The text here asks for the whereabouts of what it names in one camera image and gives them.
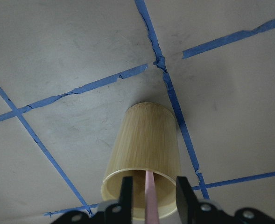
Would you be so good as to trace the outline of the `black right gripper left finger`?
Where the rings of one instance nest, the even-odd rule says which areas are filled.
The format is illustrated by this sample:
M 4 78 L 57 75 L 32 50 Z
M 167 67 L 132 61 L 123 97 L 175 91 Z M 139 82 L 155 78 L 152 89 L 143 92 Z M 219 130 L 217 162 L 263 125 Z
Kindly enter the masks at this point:
M 119 204 L 121 206 L 120 219 L 132 219 L 133 206 L 133 177 L 126 176 L 122 179 Z

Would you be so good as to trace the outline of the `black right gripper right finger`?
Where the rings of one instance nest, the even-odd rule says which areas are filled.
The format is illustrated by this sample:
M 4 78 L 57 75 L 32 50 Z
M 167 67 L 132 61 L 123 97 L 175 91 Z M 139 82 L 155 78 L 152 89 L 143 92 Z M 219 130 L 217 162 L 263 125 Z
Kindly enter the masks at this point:
M 176 207 L 181 222 L 195 222 L 199 202 L 188 179 L 184 176 L 176 178 Z

